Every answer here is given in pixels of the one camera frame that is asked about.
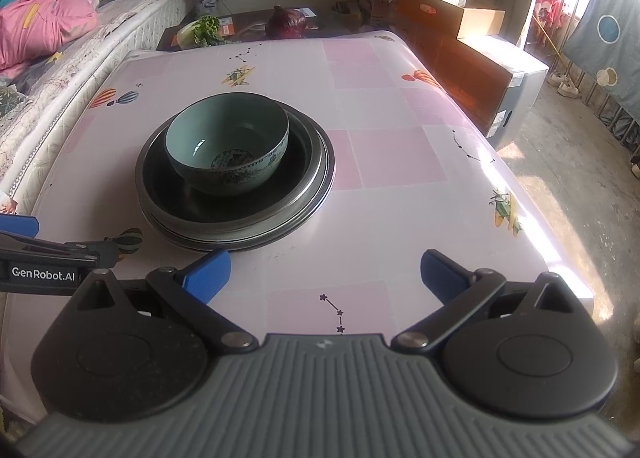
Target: blue circle pattern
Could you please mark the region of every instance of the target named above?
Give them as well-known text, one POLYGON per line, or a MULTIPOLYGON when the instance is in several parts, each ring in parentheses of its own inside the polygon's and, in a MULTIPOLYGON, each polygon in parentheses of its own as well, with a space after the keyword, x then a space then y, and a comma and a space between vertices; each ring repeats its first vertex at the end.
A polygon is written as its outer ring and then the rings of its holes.
POLYGON ((620 37, 620 26, 611 16, 603 16, 598 22, 598 32, 603 41, 614 43, 620 37))

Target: bowl rim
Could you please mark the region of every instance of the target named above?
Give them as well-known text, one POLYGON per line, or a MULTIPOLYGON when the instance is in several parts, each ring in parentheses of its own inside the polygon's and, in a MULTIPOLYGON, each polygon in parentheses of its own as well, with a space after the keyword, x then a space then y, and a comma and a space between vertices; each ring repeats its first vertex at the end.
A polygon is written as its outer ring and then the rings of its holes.
POLYGON ((220 93, 216 93, 213 95, 209 95, 207 97, 203 97, 201 98, 199 101, 195 101, 192 102, 191 104, 189 104, 186 108, 184 108, 182 111, 178 112, 177 114, 175 114, 171 119, 171 123, 169 123, 169 126, 166 128, 166 134, 164 136, 164 150, 166 151, 166 154, 169 156, 169 159, 172 162, 175 162, 176 164, 180 164, 181 166, 189 169, 189 170, 194 170, 194 171, 205 171, 208 173, 214 173, 214 174, 224 174, 226 172, 230 172, 230 171, 237 171, 239 169, 244 169, 247 167, 250 167, 253 164, 256 164, 257 162, 268 158, 269 155, 271 155, 274 151, 276 151, 283 142, 285 142, 288 137, 289 137, 289 114, 287 113, 287 111, 282 107, 282 105, 276 101, 275 99, 270 99, 268 98, 266 95, 261 95, 260 93, 253 93, 253 92, 220 92, 220 93), (235 95, 235 94, 242 94, 242 95, 251 95, 254 97, 260 97, 261 99, 267 99, 268 101, 273 102, 274 104, 277 105, 277 107, 282 111, 282 114, 284 115, 285 119, 286 119, 286 123, 287 126, 284 130, 284 134, 282 135, 282 138, 280 138, 280 140, 276 143, 275 146, 273 146, 273 148, 271 148, 269 151, 267 151, 264 155, 258 157, 258 158, 254 158, 253 160, 251 160, 250 162, 247 162, 246 164, 242 164, 242 165, 234 165, 232 167, 225 167, 225 168, 213 168, 213 167, 194 167, 193 165, 187 165, 184 164, 183 162, 181 162, 180 160, 178 160, 177 158, 175 158, 172 154, 171 151, 169 150, 169 147, 167 146, 167 142, 166 142, 166 138, 169 135, 169 130, 171 129, 171 126, 174 124, 175 119, 178 118, 181 114, 183 114, 185 111, 187 111, 189 108, 191 108, 192 106, 195 106, 196 104, 199 104, 202 101, 206 101, 207 99, 212 99, 214 97, 219 97, 222 95, 228 96, 228 95, 235 95))

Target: stack of plates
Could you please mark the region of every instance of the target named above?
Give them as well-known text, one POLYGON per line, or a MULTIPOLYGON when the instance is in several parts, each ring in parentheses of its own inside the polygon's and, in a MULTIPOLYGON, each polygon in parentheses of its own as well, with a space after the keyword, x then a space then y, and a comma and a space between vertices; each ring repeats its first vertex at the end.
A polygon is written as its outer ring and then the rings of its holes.
POLYGON ((275 241, 318 210, 334 181, 334 150, 311 118, 289 114, 289 145, 276 172, 240 196, 215 197, 191 188, 164 149, 172 118, 142 148, 136 189, 146 219, 167 239, 193 250, 239 250, 275 241))

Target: metal screw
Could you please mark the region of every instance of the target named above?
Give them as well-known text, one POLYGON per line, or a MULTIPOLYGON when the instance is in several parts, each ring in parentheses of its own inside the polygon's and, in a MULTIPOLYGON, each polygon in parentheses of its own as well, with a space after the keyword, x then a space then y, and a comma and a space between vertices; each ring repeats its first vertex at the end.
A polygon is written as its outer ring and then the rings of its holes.
POLYGON ((404 332, 398 336, 398 343, 406 348, 424 348, 429 338, 420 332, 404 332))
POLYGON ((247 348, 254 342, 254 338, 247 332, 228 332, 220 340, 225 346, 231 348, 247 348))

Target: gray ribbed panel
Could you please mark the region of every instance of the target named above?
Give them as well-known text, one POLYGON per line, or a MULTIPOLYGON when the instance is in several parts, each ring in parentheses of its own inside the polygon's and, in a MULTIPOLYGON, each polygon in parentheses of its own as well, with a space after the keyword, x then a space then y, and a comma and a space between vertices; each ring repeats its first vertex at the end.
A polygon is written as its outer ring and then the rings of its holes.
POLYGON ((270 336, 221 359, 173 409, 121 425, 55 414, 18 447, 29 458, 618 458, 631 449, 595 415, 527 425, 485 414, 426 358, 396 354, 378 336, 270 336))

